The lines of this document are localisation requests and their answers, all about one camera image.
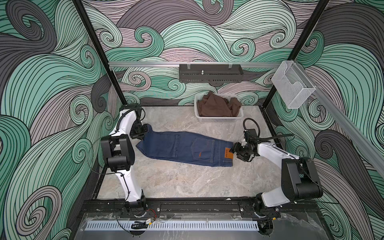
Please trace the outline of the blue denim trousers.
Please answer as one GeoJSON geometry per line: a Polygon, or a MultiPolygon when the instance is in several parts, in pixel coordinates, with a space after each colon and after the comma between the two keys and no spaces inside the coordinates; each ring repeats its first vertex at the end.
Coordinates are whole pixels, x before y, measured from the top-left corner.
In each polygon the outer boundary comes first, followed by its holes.
{"type": "Polygon", "coordinates": [[[190,132],[148,133],[136,147],[146,157],[206,167],[232,167],[234,143],[190,132]]]}

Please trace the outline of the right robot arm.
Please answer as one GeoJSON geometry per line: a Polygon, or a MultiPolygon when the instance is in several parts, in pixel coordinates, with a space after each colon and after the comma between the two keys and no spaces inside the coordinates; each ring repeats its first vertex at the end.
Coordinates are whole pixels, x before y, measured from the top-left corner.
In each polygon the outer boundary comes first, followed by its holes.
{"type": "Polygon", "coordinates": [[[235,143],[230,152],[247,163],[252,162],[255,157],[264,157],[281,170],[280,186],[257,195],[254,207],[257,213],[323,196],[324,190],[314,160],[290,154],[271,142],[278,138],[293,137],[293,134],[262,138],[259,124],[251,118],[244,119],[243,128],[244,140],[235,143]]]}

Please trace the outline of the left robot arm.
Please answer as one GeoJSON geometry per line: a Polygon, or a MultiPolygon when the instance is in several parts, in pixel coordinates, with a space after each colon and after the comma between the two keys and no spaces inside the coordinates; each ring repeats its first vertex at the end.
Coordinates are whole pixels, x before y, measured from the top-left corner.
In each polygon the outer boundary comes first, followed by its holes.
{"type": "Polygon", "coordinates": [[[101,138],[103,159],[107,168],[115,174],[124,191],[124,206],[134,214],[147,210],[146,197],[134,176],[133,165],[136,160],[131,140],[143,140],[148,125],[142,124],[143,108],[138,104],[123,105],[112,132],[101,138]]]}

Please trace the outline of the brown trousers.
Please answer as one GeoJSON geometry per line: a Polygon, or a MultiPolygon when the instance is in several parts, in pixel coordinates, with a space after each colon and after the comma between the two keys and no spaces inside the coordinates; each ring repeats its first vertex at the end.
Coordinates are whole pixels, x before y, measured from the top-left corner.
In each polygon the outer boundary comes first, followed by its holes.
{"type": "Polygon", "coordinates": [[[197,110],[200,117],[237,117],[242,107],[237,98],[227,100],[213,92],[197,100],[197,110]]]}

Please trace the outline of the white plastic laundry basket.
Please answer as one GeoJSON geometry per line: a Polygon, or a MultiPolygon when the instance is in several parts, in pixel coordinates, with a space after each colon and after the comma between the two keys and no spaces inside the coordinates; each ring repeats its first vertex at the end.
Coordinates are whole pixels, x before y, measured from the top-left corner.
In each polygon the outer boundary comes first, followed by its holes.
{"type": "Polygon", "coordinates": [[[238,120],[241,120],[244,117],[244,107],[241,106],[239,109],[239,113],[236,117],[202,117],[199,114],[198,111],[198,105],[197,102],[203,99],[203,96],[205,94],[200,93],[196,94],[194,98],[194,111],[195,111],[195,117],[199,120],[199,122],[217,122],[217,123],[233,123],[238,120]]]}

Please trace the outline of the black perforated metal tray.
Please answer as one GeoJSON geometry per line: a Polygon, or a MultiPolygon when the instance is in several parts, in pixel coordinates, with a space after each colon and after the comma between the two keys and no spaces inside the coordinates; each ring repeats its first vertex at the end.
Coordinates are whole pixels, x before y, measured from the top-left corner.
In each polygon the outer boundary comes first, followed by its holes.
{"type": "Polygon", "coordinates": [[[241,65],[233,64],[180,64],[181,83],[240,83],[244,71],[241,65]]]}

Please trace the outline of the aluminium rail back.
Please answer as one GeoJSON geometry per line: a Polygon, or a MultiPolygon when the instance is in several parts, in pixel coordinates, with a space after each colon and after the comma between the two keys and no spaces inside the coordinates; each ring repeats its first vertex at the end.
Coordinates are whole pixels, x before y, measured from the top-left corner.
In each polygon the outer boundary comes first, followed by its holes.
{"type": "Polygon", "coordinates": [[[241,65],[242,68],[278,68],[282,62],[143,62],[143,61],[116,61],[108,62],[112,68],[177,68],[179,65],[241,65]]]}

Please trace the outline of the aluminium rail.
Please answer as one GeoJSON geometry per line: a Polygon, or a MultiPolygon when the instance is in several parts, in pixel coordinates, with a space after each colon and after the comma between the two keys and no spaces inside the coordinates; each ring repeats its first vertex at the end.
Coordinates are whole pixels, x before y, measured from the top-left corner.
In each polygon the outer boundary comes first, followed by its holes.
{"type": "Polygon", "coordinates": [[[363,74],[353,65],[336,73],[311,66],[302,73],[315,86],[315,95],[349,136],[360,153],[384,174],[383,73],[363,74]]]}
{"type": "Polygon", "coordinates": [[[143,62],[143,61],[116,61],[108,62],[112,68],[177,68],[179,65],[241,65],[242,68],[278,68],[282,62],[143,62]]]}

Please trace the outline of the clear plastic wall bin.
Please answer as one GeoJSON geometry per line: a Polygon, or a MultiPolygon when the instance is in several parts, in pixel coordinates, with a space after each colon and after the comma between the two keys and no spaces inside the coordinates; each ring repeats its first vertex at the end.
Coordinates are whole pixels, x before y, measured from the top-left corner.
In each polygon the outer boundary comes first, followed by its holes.
{"type": "Polygon", "coordinates": [[[316,90],[306,70],[295,61],[283,61],[272,83],[288,109],[300,108],[316,90]]]}

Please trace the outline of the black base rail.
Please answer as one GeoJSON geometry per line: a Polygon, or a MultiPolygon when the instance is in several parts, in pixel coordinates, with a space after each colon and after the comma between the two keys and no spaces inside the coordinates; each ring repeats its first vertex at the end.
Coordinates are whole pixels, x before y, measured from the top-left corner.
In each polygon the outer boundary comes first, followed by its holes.
{"type": "Polygon", "coordinates": [[[165,218],[175,214],[234,214],[242,218],[266,219],[282,213],[310,213],[318,210],[314,201],[262,209],[256,198],[149,198],[145,207],[135,209],[129,208],[123,200],[89,200],[84,202],[81,213],[115,213],[123,218],[165,218]]]}

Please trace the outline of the aluminium rail right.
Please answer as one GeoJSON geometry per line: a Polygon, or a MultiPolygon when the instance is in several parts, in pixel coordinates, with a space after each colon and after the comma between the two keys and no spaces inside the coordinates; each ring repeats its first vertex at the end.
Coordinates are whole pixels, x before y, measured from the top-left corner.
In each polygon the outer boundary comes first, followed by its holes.
{"type": "Polygon", "coordinates": [[[315,86],[315,95],[349,136],[360,153],[384,174],[383,73],[363,74],[353,65],[336,73],[311,66],[302,73],[315,86]]]}

